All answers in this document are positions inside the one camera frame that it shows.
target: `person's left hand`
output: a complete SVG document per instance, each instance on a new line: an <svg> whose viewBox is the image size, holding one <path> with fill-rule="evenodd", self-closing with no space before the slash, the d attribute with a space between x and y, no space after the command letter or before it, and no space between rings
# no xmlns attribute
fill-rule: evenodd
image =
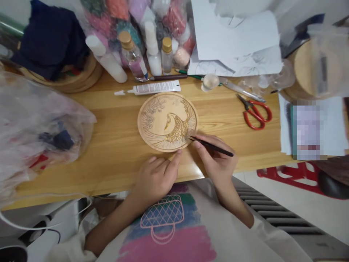
<svg viewBox="0 0 349 262"><path fill-rule="evenodd" d="M142 212L171 190L177 179L181 155L182 150L179 150L172 161L153 156L142 164L136 185L130 193Z"/></svg>

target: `red plastic stool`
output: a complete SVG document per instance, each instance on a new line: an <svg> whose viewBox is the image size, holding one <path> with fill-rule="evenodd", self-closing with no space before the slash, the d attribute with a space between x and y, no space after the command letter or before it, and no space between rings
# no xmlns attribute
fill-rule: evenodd
<svg viewBox="0 0 349 262"><path fill-rule="evenodd" d="M311 191L314 193L318 193L320 195L325 195L324 193L322 193L322 191L319 188L319 185L317 183L318 181L318 173L320 171L320 169L312 164L311 162L308 162L310 165L312 165L314 167L314 172L310 171L307 167L306 167L306 163L297 163L298 168L293 168L293 167L281 167L281 172L285 175L288 175L290 177L288 178L283 178L278 174L277 168L276 167L270 167L266 169L258 169L257 170L257 175L261 178L269 178L272 180L276 180L279 181L281 183L285 183L285 184L289 184L291 186L294 187L299 187L301 189L307 190L307 191ZM298 182L298 179L302 179L302 178L306 178L312 181L316 182L315 186L311 186L311 185L307 185L301 182Z"/></svg>

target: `paper stack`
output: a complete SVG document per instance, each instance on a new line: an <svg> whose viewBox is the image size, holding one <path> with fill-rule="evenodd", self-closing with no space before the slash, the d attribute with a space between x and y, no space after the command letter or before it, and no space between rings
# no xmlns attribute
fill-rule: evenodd
<svg viewBox="0 0 349 262"><path fill-rule="evenodd" d="M280 125L281 125L281 152L287 155L295 155L292 151L290 103L279 94L280 103ZM345 133L343 98L332 97L325 100L313 101L313 106L319 110L320 132L317 139L320 139L321 155L345 156L345 150L349 148L349 142Z"/></svg>
<svg viewBox="0 0 349 262"><path fill-rule="evenodd" d="M192 0L196 48L189 75L219 76L277 74L282 69L280 37L272 12L249 18L220 17L215 3Z"/></svg>

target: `green pen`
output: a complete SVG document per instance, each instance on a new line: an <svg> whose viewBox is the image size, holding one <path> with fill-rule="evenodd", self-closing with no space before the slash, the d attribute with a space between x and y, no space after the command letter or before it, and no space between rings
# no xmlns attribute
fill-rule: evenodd
<svg viewBox="0 0 349 262"><path fill-rule="evenodd" d="M187 74L187 72L185 71L185 70L179 70L179 69L175 69L175 71L176 72L178 72L178 73L180 73L180 74ZM202 79L203 79L203 77L202 76L199 76L199 75L188 75L188 76L190 76L190 77L192 77L192 78L196 78L196 79L198 79L198 80L201 80L202 81Z"/></svg>

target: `wooden table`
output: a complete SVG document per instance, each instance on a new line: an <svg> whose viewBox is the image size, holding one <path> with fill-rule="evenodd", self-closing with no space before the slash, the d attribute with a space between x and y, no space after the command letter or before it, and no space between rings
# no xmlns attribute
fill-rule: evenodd
<svg viewBox="0 0 349 262"><path fill-rule="evenodd" d="M194 78L180 80L180 92L195 106L199 116L198 131L221 137L233 147L240 160L235 172L255 170L296 162L281 153L280 109L278 95L266 97L273 120L262 131L250 129L244 120L244 106L236 93L224 86L204 93L201 82ZM17 196L54 192L80 192L100 195L129 190L143 161L152 155L170 158L172 153L151 149L141 138L137 116L147 96L115 96L115 91L130 90L137 85L129 74L124 84L117 83L107 72L89 90L69 95L90 109L97 118L92 140L86 152L68 165L53 166L39 174L34 181L22 183ZM184 149L177 182L204 177L204 169L195 148ZM16 201L6 209L72 199L70 197L27 198Z"/></svg>

